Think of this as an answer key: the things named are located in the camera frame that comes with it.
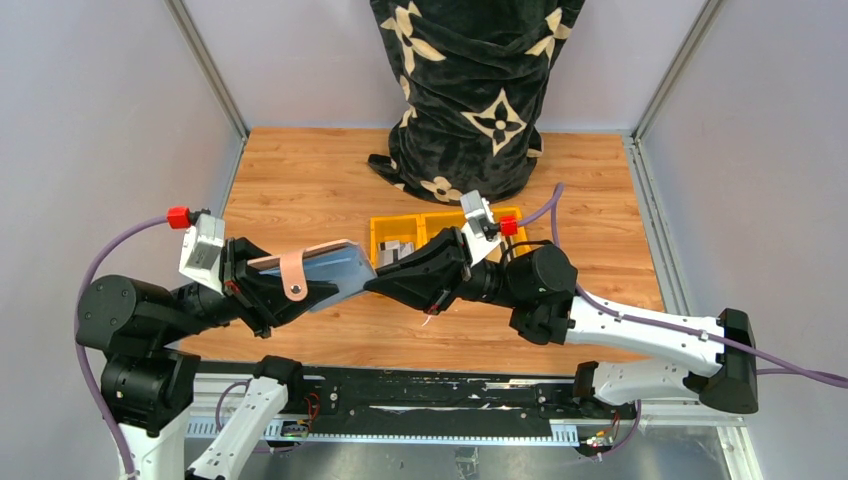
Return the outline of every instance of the robotic arm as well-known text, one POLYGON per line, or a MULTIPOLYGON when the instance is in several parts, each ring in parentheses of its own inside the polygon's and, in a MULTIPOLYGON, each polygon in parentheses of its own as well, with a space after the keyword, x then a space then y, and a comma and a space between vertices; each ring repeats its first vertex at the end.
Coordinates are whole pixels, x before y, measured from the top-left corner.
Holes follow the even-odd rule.
MULTIPOLYGON (((575 375, 575 398, 622 405, 642 398, 698 398, 732 413, 757 411, 753 356, 709 341, 707 334, 753 346, 747 315, 681 317, 615 304, 583 294, 577 269, 550 244, 512 260, 485 257, 500 245, 502 225, 477 192, 461 199, 467 223, 446 228, 421 249, 379 268, 364 289, 438 315, 457 298, 512 310, 509 325, 539 345, 608 345, 651 360, 589 362, 575 375), (700 338, 634 323, 649 318, 701 330, 700 338)), ((193 282, 174 291, 120 275, 94 281, 78 314, 80 345, 104 352, 101 392, 136 457, 142 480, 182 478, 182 440, 200 358, 168 347, 188 335, 240 318, 256 336, 290 323, 339 292, 333 282, 263 275, 267 252, 248 240, 224 237, 223 220, 183 214, 180 272, 193 282)), ((306 409, 300 363, 266 357, 244 402, 185 478, 235 479, 259 432, 280 411, 306 409)))

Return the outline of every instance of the cloth bag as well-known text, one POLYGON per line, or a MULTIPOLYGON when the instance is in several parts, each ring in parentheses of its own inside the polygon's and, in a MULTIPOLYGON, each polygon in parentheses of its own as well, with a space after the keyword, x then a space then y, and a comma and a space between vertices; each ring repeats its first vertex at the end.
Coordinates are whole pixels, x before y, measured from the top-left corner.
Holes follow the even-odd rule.
POLYGON ((527 184, 550 69, 583 0, 371 0, 409 108, 371 168, 418 198, 490 201, 527 184))

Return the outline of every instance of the yellow storage box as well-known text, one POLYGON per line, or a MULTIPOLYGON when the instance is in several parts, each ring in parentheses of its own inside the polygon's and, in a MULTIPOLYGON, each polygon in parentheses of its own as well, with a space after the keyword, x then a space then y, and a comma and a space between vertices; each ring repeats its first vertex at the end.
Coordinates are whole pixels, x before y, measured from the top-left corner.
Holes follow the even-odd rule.
MULTIPOLYGON (((512 215, 516 220, 521 220, 521 209, 518 207, 493 208, 492 214, 495 221, 501 217, 512 215)), ((439 234, 443 228, 462 227, 465 224, 465 215, 461 210, 456 212, 420 213, 417 215, 399 215, 396 217, 371 217, 371 264, 377 266, 377 246, 390 240, 398 240, 401 243, 412 242, 418 250, 425 243, 439 234)), ((527 231, 524 227, 518 229, 518 233, 509 237, 511 243, 526 242, 527 231)), ((516 255, 522 255, 530 251, 528 246, 520 246, 515 249, 516 255)), ((490 260, 498 260, 500 251, 495 250, 489 256, 490 260)))

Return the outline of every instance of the patterned fabric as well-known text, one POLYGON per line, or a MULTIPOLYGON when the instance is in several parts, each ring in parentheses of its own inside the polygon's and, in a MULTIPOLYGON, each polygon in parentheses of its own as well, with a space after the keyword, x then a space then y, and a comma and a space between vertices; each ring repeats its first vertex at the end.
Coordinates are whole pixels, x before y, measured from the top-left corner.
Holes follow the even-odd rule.
POLYGON ((368 163, 401 190, 457 203, 520 192, 542 154, 534 125, 583 0, 371 0, 409 109, 368 163))

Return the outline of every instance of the wooden floor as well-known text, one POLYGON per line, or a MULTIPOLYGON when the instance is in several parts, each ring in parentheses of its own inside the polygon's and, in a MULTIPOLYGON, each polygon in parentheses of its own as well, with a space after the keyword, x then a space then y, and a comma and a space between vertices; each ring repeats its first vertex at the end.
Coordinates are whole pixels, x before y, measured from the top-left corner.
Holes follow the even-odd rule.
MULTIPOLYGON (((589 291, 611 300, 661 309, 627 160, 618 136, 545 135, 545 152, 527 188, 503 206, 526 215, 558 181, 562 246, 589 291)), ((371 173, 370 153, 387 154, 387 132, 257 128, 250 135, 225 219, 227 235, 245 236, 272 253, 337 238, 369 242, 369 218, 450 208, 422 202, 371 173)), ((550 238, 548 218, 528 227, 550 238)), ((185 340, 207 359, 258 360, 266 354, 324 365, 572 374, 588 360, 639 357, 595 346, 532 345, 509 328, 510 312, 457 301, 433 317, 366 294, 307 314, 253 338, 240 322, 185 340)))

